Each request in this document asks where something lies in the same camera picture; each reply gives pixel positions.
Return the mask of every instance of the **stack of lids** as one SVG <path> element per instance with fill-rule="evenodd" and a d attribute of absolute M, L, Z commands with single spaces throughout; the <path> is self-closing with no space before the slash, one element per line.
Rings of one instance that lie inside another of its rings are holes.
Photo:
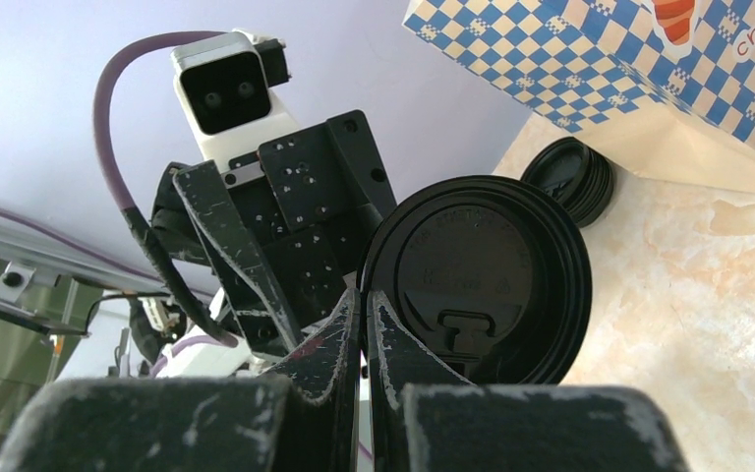
<path fill-rule="evenodd" d="M 592 274 L 568 213 L 539 189 L 461 177 L 402 202 L 374 235 L 360 289 L 476 384 L 555 384 L 589 320 Z"/>
<path fill-rule="evenodd" d="M 574 138 L 563 138 L 543 149 L 521 180 L 561 204 L 581 228 L 603 213 L 614 190 L 610 162 Z"/>

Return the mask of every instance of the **camera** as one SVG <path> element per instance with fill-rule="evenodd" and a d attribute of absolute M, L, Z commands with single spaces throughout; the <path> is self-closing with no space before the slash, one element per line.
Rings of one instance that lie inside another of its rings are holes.
<path fill-rule="evenodd" d="M 172 51 L 175 93 L 203 158 L 222 174 L 235 173 L 236 157 L 300 129 L 270 89 L 287 82 L 283 47 L 234 29 Z"/>

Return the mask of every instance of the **marble countertop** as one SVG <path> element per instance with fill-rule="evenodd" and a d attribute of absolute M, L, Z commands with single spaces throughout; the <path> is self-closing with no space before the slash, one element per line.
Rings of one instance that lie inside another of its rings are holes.
<path fill-rule="evenodd" d="M 535 115 L 495 174 L 518 179 L 562 136 Z M 594 302 L 563 382 L 649 394 L 691 470 L 755 470 L 755 195 L 617 172 L 583 230 Z"/>

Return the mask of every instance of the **camera lens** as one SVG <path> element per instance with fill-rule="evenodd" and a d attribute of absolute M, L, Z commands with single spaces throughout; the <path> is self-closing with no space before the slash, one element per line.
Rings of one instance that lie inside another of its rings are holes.
<path fill-rule="evenodd" d="M 211 91 L 203 96 L 203 103 L 209 108 L 218 108 L 221 106 L 221 95 Z"/>
<path fill-rule="evenodd" d="M 256 91 L 256 89 L 253 87 L 253 84 L 249 82 L 242 82 L 239 84 L 239 96 L 242 98 L 249 98 L 253 95 L 254 91 Z"/>

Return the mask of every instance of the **black connector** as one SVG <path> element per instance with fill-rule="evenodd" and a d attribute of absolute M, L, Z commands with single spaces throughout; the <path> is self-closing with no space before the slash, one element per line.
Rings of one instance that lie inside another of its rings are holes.
<path fill-rule="evenodd" d="M 274 87 L 291 80 L 285 61 L 285 46 L 278 39 L 262 41 L 255 46 L 261 56 L 261 65 L 267 77 L 267 86 Z"/>

